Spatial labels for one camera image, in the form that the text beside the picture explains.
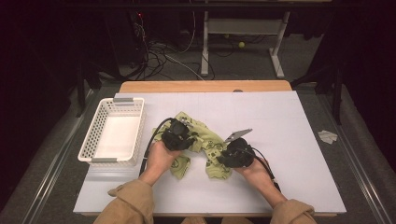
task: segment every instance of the green cloth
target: green cloth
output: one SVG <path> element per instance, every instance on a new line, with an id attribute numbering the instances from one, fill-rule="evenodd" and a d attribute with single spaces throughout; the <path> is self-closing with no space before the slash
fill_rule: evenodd
<path id="1" fill-rule="evenodd" d="M 175 119 L 184 119 L 188 121 L 193 127 L 189 126 L 189 135 L 192 136 L 195 141 L 188 148 L 193 152 L 204 151 L 207 156 L 206 173 L 210 178 L 227 179 L 232 171 L 230 168 L 225 167 L 219 163 L 217 156 L 221 155 L 221 151 L 227 148 L 227 144 L 214 132 L 209 130 L 204 123 L 199 120 L 192 119 L 189 115 L 184 112 L 180 112 L 175 116 Z M 163 131 L 170 127 L 170 121 L 166 122 L 158 134 L 154 137 L 154 140 L 161 140 Z M 181 155 L 176 159 L 177 168 L 171 168 L 171 172 L 178 179 L 181 179 L 186 173 L 190 166 L 190 158 L 185 155 Z"/>

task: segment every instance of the metal stand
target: metal stand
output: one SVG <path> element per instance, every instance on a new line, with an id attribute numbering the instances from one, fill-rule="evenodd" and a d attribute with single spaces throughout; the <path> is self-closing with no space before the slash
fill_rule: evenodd
<path id="1" fill-rule="evenodd" d="M 209 19 L 209 14 L 205 12 L 204 18 L 204 49 L 201 60 L 201 75 L 206 77 L 209 73 L 209 51 L 208 35 L 209 34 L 237 34 L 237 35 L 277 35 L 276 45 L 269 49 L 271 60 L 276 72 L 277 78 L 285 78 L 280 60 L 277 53 L 282 43 L 288 25 L 290 12 L 285 12 L 283 20 L 238 20 L 238 19 Z"/>

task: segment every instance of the person's right hand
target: person's right hand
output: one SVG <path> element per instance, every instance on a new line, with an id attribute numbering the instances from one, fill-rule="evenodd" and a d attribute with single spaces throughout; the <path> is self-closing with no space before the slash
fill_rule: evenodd
<path id="1" fill-rule="evenodd" d="M 257 189 L 273 208 L 275 208 L 277 204 L 287 200 L 287 198 L 275 187 L 262 164 L 256 159 L 249 167 L 234 169 L 241 174 L 251 186 Z"/>
<path id="2" fill-rule="evenodd" d="M 253 161 L 253 163 L 249 165 L 249 167 L 234 169 L 236 172 L 241 174 L 251 186 L 255 187 L 256 189 L 259 189 L 259 187 L 268 187 L 274 185 L 265 168 L 256 159 Z"/>

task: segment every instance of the human hand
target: human hand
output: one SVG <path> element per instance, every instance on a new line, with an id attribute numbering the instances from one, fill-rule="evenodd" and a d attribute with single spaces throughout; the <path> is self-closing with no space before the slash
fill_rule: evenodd
<path id="1" fill-rule="evenodd" d="M 273 185 L 271 177 L 268 175 L 265 168 L 258 160 L 254 160 L 249 167 L 234 168 L 236 172 L 241 174 L 246 181 L 256 189 L 259 187 L 267 187 Z"/>
<path id="2" fill-rule="evenodd" d="M 275 208 L 277 204 L 283 203 L 287 198 L 275 187 L 266 169 L 258 160 L 254 160 L 249 167 L 234 168 L 246 181 L 253 186 Z"/>
<path id="3" fill-rule="evenodd" d="M 181 153 L 182 151 L 170 151 L 163 141 L 153 143 L 149 149 L 147 168 L 139 179 L 153 186 Z"/>

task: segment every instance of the metal tool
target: metal tool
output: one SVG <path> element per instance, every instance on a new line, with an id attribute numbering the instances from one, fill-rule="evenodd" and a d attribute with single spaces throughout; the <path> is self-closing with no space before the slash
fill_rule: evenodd
<path id="1" fill-rule="evenodd" d="M 253 129 L 245 129 L 242 131 L 238 131 L 238 132 L 233 132 L 224 142 L 232 142 L 240 137 L 242 137 L 243 135 L 250 133 L 251 131 L 253 131 Z"/>

